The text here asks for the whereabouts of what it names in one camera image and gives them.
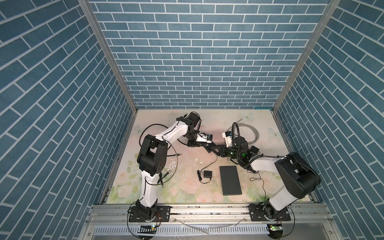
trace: floral tablecloth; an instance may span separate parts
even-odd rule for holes
[[[177,117],[190,113],[193,110],[139,110],[133,130],[127,142],[123,157],[121,159],[118,172],[116,174],[113,187],[109,194],[108,204],[130,204],[136,201],[141,194],[141,171],[137,163],[137,155],[140,151],[139,137],[143,130],[153,124],[159,123],[171,126]],[[260,137],[254,143],[261,153],[269,156],[285,155],[288,150],[278,131],[272,114],[269,110],[194,110],[200,114],[202,125],[201,132],[213,134],[215,144],[224,144],[222,133],[232,125],[233,122],[242,119],[240,122],[250,124],[258,129]],[[162,126],[152,126],[143,135],[155,135],[165,130]],[[247,141],[254,139],[253,132],[240,127],[240,134]],[[181,141],[186,142],[186,138],[181,137]],[[209,165],[216,159],[216,155],[208,153],[203,147],[187,147],[178,141],[172,144],[178,153],[178,165],[176,157],[168,157],[167,163],[162,171],[163,174],[169,172],[165,177],[166,181],[174,172],[176,165],[177,171],[173,178],[164,184],[157,186],[157,197],[159,203],[201,203],[201,202],[259,202],[264,201],[264,196],[271,197],[282,186],[281,177],[272,172],[260,171],[263,181],[250,181],[251,177],[258,177],[258,174],[247,173],[247,171],[237,166],[240,179],[242,195],[223,196],[219,166],[234,165],[227,158],[219,157],[217,162],[206,170],[213,171],[213,177],[209,184],[202,184],[197,177],[197,170]]]

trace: blue brick wall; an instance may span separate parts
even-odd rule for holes
[[[345,239],[384,233],[384,1],[342,0],[278,116]]]
[[[72,239],[131,110],[76,0],[0,1],[0,239]]]
[[[91,4],[138,108],[271,108],[328,1]]]

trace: black mounting plate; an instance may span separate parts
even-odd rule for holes
[[[162,222],[169,222],[170,206],[157,206],[156,212],[160,213]],[[137,207],[133,206],[128,221],[145,222],[145,219],[139,217],[139,211]]]
[[[271,221],[270,219],[265,217],[263,207],[264,205],[257,205],[257,204],[249,205],[249,215],[251,216],[252,222]],[[281,221],[291,220],[287,207],[281,210],[280,220]]]

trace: gray cable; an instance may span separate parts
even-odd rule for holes
[[[240,119],[239,121],[237,121],[239,127],[248,127],[248,128],[251,129],[252,132],[255,134],[255,139],[254,139],[253,141],[251,141],[251,142],[248,142],[248,145],[254,144],[254,143],[259,139],[259,131],[257,131],[257,129],[256,129],[255,127],[253,127],[253,126],[251,126],[251,125],[249,125],[249,124],[245,124],[245,123],[240,122],[241,120],[242,120],[242,119]]]

